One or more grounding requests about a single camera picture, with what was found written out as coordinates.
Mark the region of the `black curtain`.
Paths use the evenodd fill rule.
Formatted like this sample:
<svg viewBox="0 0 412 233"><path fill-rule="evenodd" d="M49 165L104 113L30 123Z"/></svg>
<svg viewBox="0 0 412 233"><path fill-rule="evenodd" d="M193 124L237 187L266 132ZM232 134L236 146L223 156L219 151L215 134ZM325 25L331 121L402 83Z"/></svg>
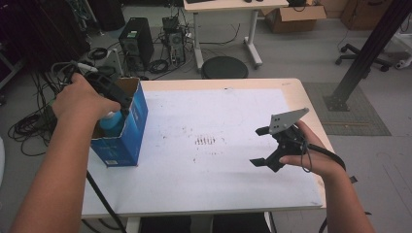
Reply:
<svg viewBox="0 0 412 233"><path fill-rule="evenodd" d="M42 72L56 62L78 60L90 49L65 0L0 0L0 36Z"/></svg>

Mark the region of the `white table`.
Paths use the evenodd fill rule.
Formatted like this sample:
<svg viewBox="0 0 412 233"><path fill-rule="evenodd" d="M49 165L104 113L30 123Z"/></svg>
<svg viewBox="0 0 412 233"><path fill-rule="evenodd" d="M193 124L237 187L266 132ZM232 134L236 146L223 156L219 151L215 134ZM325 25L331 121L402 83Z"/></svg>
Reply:
<svg viewBox="0 0 412 233"><path fill-rule="evenodd" d="M137 165L107 167L95 153L88 170L116 213L125 216L311 209L323 204L315 178L279 172L252 159L277 148L256 131L288 105L281 89L148 91L149 114Z"/></svg>

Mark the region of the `person's left hand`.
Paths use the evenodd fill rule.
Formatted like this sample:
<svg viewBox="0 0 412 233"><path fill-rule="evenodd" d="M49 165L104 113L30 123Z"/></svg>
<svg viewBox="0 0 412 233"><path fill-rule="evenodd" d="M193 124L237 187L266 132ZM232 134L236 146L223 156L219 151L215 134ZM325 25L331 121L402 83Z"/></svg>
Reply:
<svg viewBox="0 0 412 233"><path fill-rule="evenodd" d="M118 102L99 95L84 76L75 73L71 81L52 104L58 122L94 126L109 112L120 110Z"/></svg>

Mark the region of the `closed cardboard box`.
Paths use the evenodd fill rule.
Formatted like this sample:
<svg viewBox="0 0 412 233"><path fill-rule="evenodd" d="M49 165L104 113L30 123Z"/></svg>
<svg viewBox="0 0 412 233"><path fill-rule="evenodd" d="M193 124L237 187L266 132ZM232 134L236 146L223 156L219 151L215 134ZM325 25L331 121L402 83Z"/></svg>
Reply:
<svg viewBox="0 0 412 233"><path fill-rule="evenodd" d="M350 30L372 30L393 0L349 0L341 22Z"/></svg>

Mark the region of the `black round stool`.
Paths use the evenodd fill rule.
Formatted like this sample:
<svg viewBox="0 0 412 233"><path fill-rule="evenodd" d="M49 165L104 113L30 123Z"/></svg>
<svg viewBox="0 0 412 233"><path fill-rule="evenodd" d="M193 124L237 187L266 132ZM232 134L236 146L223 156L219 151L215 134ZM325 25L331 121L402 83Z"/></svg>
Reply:
<svg viewBox="0 0 412 233"><path fill-rule="evenodd" d="M203 79L245 79L248 67L241 60L230 56L216 56L204 62L201 67Z"/></svg>

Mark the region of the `white desk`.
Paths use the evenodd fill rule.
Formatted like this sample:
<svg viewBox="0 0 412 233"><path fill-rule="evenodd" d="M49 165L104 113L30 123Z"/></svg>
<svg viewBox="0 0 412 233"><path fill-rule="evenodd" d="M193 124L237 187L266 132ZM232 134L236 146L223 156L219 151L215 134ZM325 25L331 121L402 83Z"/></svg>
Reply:
<svg viewBox="0 0 412 233"><path fill-rule="evenodd" d="M217 11L250 11L249 35L243 39L243 43L246 45L246 49L253 59L253 67L257 69L263 64L254 44L258 13L262 9L279 9L289 5L287 0L202 0L201 2L196 3L192 0L183 0L183 2L185 10L188 13L192 13L193 16L193 52L198 70L202 68L204 63L199 37L200 13Z"/></svg>

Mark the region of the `open computer case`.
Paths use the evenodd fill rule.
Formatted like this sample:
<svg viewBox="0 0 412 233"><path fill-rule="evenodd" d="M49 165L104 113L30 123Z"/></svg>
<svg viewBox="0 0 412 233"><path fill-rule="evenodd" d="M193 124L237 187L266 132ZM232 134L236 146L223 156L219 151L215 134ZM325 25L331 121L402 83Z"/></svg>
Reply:
<svg viewBox="0 0 412 233"><path fill-rule="evenodd" d="M162 19L164 32L164 42L168 49L170 62L174 66L179 66L186 62L184 48L184 30L177 17L164 17Z"/></svg>

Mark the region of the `black computer tower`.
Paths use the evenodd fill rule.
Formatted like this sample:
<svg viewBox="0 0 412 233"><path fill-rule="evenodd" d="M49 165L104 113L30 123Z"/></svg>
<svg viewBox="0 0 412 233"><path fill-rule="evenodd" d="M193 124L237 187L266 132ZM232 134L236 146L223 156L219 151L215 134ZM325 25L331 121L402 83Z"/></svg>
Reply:
<svg viewBox="0 0 412 233"><path fill-rule="evenodd" d="M149 68L155 49L146 17L132 17L123 28L119 42L123 51L139 57L145 70Z"/></svg>

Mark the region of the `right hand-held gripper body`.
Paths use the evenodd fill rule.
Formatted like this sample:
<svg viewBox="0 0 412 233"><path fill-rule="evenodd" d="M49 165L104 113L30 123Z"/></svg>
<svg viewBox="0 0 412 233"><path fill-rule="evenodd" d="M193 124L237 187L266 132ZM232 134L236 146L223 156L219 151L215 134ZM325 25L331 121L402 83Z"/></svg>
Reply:
<svg viewBox="0 0 412 233"><path fill-rule="evenodd" d="M303 108L271 116L268 133L277 141L278 148L266 158L265 165L272 171L278 172L283 167L281 157L302 154L304 136L295 124L308 112L308 108Z"/></svg>

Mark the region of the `gray floor mat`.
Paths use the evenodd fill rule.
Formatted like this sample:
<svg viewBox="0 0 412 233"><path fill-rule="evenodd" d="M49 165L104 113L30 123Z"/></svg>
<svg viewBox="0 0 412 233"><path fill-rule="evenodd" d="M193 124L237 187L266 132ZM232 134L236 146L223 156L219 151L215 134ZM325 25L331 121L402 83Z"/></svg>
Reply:
<svg viewBox="0 0 412 233"><path fill-rule="evenodd" d="M330 111L324 98L332 94L337 83L304 83L306 93L327 135L391 136L360 87L346 102L348 111Z"/></svg>

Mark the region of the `black metal stand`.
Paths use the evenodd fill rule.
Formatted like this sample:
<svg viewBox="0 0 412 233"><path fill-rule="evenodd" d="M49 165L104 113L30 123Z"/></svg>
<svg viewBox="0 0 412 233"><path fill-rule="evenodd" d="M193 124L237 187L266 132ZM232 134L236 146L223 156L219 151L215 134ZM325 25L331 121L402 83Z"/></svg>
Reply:
<svg viewBox="0 0 412 233"><path fill-rule="evenodd" d="M326 108L329 111L347 112L349 110L346 102L350 95L368 74L373 61L410 13L412 13L412 0L393 0L364 43L342 81L330 96L324 97Z"/></svg>

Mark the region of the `person's right hand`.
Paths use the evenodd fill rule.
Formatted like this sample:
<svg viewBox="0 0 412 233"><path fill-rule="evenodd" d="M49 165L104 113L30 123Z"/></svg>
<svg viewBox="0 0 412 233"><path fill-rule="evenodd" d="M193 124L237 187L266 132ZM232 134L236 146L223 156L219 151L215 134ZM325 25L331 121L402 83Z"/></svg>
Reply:
<svg viewBox="0 0 412 233"><path fill-rule="evenodd" d="M323 149L325 145L320 138L302 120L295 124L304 135L307 143ZM300 166L322 177L325 183L346 175L345 170L330 157L315 150L308 150L303 155L285 155L280 162L287 165Z"/></svg>

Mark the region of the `blue bottle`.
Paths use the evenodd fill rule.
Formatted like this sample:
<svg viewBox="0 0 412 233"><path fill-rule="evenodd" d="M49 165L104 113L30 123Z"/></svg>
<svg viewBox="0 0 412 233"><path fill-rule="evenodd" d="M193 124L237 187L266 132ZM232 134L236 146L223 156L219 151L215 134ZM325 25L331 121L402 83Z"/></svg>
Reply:
<svg viewBox="0 0 412 233"><path fill-rule="evenodd" d="M106 137L118 137L122 131L124 118L121 112L109 112L99 120Z"/></svg>

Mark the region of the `open cardboard box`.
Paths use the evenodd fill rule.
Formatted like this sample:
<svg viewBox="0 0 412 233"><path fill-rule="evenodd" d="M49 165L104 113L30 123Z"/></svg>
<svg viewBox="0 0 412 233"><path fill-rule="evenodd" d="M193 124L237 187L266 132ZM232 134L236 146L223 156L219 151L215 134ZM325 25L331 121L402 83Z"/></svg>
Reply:
<svg viewBox="0 0 412 233"><path fill-rule="evenodd" d="M262 13L269 29L279 34L312 31L319 19L326 19L323 5L263 10Z"/></svg>

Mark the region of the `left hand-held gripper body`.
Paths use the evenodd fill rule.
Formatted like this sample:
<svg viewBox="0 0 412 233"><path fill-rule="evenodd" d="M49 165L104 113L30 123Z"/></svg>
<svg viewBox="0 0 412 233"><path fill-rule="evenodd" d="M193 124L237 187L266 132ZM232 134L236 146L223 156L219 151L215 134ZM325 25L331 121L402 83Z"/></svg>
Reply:
<svg viewBox="0 0 412 233"><path fill-rule="evenodd" d="M86 74L86 80L98 94L120 103L120 111L123 114L129 113L131 97L115 84L111 78L100 73L88 73Z"/></svg>

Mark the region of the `blue cardboard box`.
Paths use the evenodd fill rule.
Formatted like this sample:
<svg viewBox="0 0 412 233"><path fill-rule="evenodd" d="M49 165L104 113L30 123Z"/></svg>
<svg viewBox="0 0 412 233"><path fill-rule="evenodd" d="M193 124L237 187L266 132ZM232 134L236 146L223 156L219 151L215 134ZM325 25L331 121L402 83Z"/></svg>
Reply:
<svg viewBox="0 0 412 233"><path fill-rule="evenodd" d="M131 97L129 113L122 114L124 123L118 137L106 137L97 123L91 148L107 167L136 166L144 136L148 106L139 79L119 79L115 84Z"/></svg>

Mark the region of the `black office chair base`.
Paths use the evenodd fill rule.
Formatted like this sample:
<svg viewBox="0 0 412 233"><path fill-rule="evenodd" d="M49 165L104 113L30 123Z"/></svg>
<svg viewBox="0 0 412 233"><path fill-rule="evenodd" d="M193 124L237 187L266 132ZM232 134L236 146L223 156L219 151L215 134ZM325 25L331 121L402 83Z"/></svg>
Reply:
<svg viewBox="0 0 412 233"><path fill-rule="evenodd" d="M335 64L340 65L344 59L355 59L358 54L361 52L359 49L356 47L346 44L342 48L339 49L340 52L342 52L342 55L340 55L336 60ZM380 65L380 71L381 72L387 72L393 64L389 61L383 60L381 58L375 58L373 60L375 64Z"/></svg>

